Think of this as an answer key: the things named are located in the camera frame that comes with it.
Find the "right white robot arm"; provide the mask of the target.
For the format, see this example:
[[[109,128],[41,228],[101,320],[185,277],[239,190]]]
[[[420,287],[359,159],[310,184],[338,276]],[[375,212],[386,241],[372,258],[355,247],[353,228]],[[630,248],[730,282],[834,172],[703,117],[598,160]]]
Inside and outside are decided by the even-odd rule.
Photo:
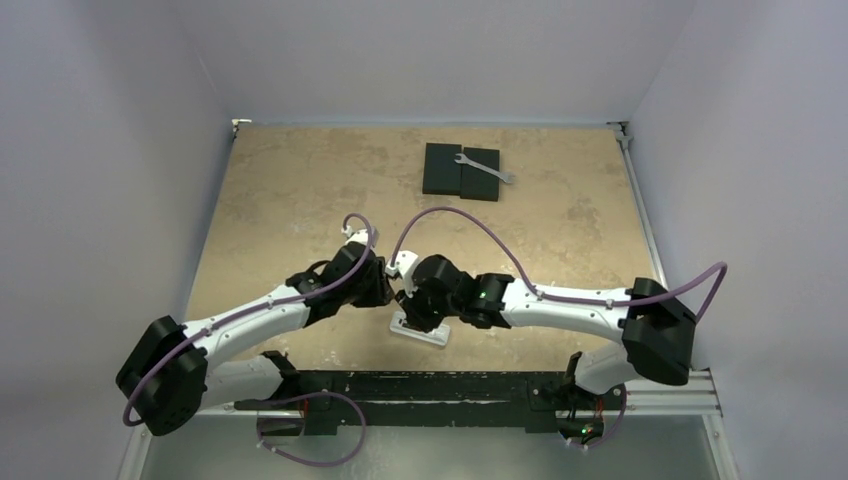
[[[627,288],[569,289],[508,274],[472,277],[444,256],[408,251],[386,273],[403,283],[395,299],[410,336],[427,337],[456,317],[477,329],[545,327],[607,340],[572,356],[561,392],[573,406],[630,380],[670,386],[689,380],[697,316],[652,279],[637,278]]]

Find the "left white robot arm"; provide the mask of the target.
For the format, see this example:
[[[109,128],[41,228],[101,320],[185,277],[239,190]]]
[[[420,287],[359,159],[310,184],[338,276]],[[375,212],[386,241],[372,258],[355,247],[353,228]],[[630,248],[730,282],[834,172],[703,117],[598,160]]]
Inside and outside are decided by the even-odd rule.
[[[167,435],[201,409],[223,402],[225,384],[239,368],[234,356],[272,337],[335,316],[344,306],[388,305],[386,260],[349,241],[323,262],[289,277],[270,293],[206,319],[152,321],[116,375],[127,404],[127,426]]]

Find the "white remote control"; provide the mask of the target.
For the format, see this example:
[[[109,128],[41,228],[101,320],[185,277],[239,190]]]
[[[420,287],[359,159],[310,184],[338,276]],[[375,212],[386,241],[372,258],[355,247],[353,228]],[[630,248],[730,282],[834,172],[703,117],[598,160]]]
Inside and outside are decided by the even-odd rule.
[[[442,324],[429,332],[415,329],[407,322],[406,315],[402,311],[396,311],[393,314],[389,323],[389,330],[394,334],[438,347],[445,347],[451,334],[450,326],[446,324]]]

